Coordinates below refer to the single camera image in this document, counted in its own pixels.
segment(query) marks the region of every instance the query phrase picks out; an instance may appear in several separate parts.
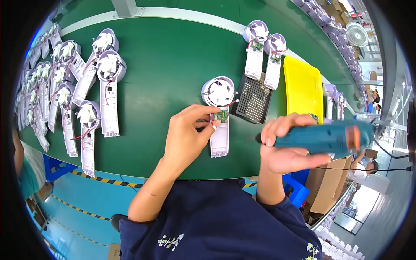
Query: fingernail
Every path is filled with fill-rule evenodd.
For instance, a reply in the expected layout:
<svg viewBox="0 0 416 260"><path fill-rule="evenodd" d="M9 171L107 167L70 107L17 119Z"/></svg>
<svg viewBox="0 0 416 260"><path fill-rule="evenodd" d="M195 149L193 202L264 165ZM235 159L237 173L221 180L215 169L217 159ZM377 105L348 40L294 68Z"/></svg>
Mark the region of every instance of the fingernail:
<svg viewBox="0 0 416 260"><path fill-rule="evenodd" d="M270 138L267 138L267 139L266 139L266 145L267 145L268 147L273 146L273 144L272 144L272 140L271 140Z"/></svg>

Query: circuit board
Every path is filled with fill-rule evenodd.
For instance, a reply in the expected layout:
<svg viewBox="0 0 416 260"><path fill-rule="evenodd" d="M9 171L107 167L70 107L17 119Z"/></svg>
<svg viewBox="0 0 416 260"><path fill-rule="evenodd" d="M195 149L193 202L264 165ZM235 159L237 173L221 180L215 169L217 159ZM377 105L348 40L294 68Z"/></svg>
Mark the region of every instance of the circuit board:
<svg viewBox="0 0 416 260"><path fill-rule="evenodd" d="M213 113L212 114L212 121L221 121L221 123L227 123L228 122L228 116L230 114L227 110L221 110L220 113Z"/></svg>
<svg viewBox="0 0 416 260"><path fill-rule="evenodd" d="M263 44L261 44L260 42L252 42L251 47L256 51L261 52L263 50Z"/></svg>
<svg viewBox="0 0 416 260"><path fill-rule="evenodd" d="M315 116L313 113L310 113L309 114L313 119L315 119L316 120L316 122L318 123L318 121L319 121L319 117L318 116Z"/></svg>
<svg viewBox="0 0 416 260"><path fill-rule="evenodd" d="M277 55L275 55L274 53L272 53L272 55L270 56L270 59L273 62L276 62L277 64L280 64L281 58L279 58Z"/></svg>

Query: blue electric screwdriver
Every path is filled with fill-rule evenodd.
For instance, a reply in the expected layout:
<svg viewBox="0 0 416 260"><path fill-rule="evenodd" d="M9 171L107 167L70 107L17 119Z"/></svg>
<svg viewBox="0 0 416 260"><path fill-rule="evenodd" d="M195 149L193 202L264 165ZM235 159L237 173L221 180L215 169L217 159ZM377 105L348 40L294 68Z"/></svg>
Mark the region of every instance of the blue electric screwdriver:
<svg viewBox="0 0 416 260"><path fill-rule="evenodd" d="M300 147L311 154L334 153L347 156L370 145L373 128L361 121L335 121L331 125L297 126L285 137L277 137L277 148ZM261 134L256 136L261 142Z"/></svg>

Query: yellow black hazard stripe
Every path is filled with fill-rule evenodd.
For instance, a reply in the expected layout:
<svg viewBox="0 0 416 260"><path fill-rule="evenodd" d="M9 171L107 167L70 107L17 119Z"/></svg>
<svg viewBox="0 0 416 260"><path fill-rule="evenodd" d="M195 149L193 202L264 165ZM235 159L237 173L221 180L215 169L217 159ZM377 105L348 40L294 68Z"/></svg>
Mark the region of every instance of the yellow black hazard stripe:
<svg viewBox="0 0 416 260"><path fill-rule="evenodd" d="M110 221L110 219L109 219L109 218L105 218L105 217L102 217L102 216L96 215L96 214L94 214L94 213L91 213L91 212L88 212L88 211L82 210L82 209L80 209L80 208L77 208L77 207L75 207L75 206L72 206L71 204L66 203L65 201L61 200L60 198L58 198L57 196L55 196L55 195L53 195L53 194L52 194L51 196L52 196L52 197L54 197L55 199L57 199L59 202L61 202L61 203L65 204L65 205L67 205L68 207L71 207L71 208L73 208L73 209L75 209L75 210L77 210L77 211L81 211L82 213L85 213L85 214L87 214L87 215L91 215L91 216L93 216L93 217L96 217L96 218L99 218L99 219L102 219L102 220L107 220L107 221Z"/></svg>
<svg viewBox="0 0 416 260"><path fill-rule="evenodd" d="M85 173L73 170L71 171L72 174L81 176L81 177L85 177L88 179L92 179L92 180L96 180L96 181L100 181L100 182L105 182L105 183L109 183L109 184L114 184L114 185L119 185L119 186L130 186L133 188L141 188L143 186L143 184L137 184L137 183L132 183L132 182L125 182L125 181L116 181L116 180L110 180L110 179L106 179L106 178L101 178L101 177L91 177L86 175Z"/></svg>
<svg viewBox="0 0 416 260"><path fill-rule="evenodd" d="M253 187L253 186L257 186L257 182L246 183L246 184L244 184L244 187L243 188L248 188L248 187Z"/></svg>
<svg viewBox="0 0 416 260"><path fill-rule="evenodd" d="M53 220L55 220L58 224L60 224L62 227L66 228L67 230L71 231L72 233L74 233L74 234L76 234L76 235L78 235L78 236L80 236L80 237L82 237L82 238L85 238L85 239L87 239L87 240L89 240L89 241L91 241L91 242L94 242L94 243L96 243L96 244L103 245L103 246L105 246L105 247L109 248L109 246L108 246L108 245L104 245L104 244L98 243L98 242L96 242L96 241L94 241L94 240L92 240L92 239L86 238L86 237L84 237L83 235L80 235L80 234L78 234L77 232L75 232L75 231L73 231L73 230L69 229L68 227L66 227L65 225L61 224L59 221L57 221L56 219L54 219L52 216L50 216L50 218L51 218L51 219L53 219Z"/></svg>

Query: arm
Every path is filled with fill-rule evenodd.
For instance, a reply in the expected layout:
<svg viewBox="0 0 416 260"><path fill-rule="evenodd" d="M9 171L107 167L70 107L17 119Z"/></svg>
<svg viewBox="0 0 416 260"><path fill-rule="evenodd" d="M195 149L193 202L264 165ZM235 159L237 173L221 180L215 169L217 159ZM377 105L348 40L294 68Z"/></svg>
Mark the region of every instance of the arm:
<svg viewBox="0 0 416 260"><path fill-rule="evenodd" d="M360 151L358 156L351 162L351 165L349 166L350 170L355 173L355 170L357 169L357 163L363 159L365 155L365 151Z"/></svg>
<svg viewBox="0 0 416 260"><path fill-rule="evenodd" d="M13 145L15 147L15 168L17 177L20 176L20 171L23 167L23 159L25 157L25 151L23 149L22 143L20 142L19 135L17 134L16 128L12 129L13 133Z"/></svg>
<svg viewBox="0 0 416 260"><path fill-rule="evenodd" d="M213 106L191 105L171 118L165 154L130 203L129 220L143 223L157 218L176 178L207 145L215 131L213 125L217 127L220 124L219 121L214 121L213 125L209 122L209 114L219 111ZM198 133L196 129L201 127L204 129Z"/></svg>
<svg viewBox="0 0 416 260"><path fill-rule="evenodd" d="M282 175L303 169L315 168L331 160L327 154L307 155L303 148L275 148L276 137L284 137L294 126L316 125L309 115L292 113L281 116L265 125L261 133L260 173L256 199L267 205L281 203L286 197Z"/></svg>

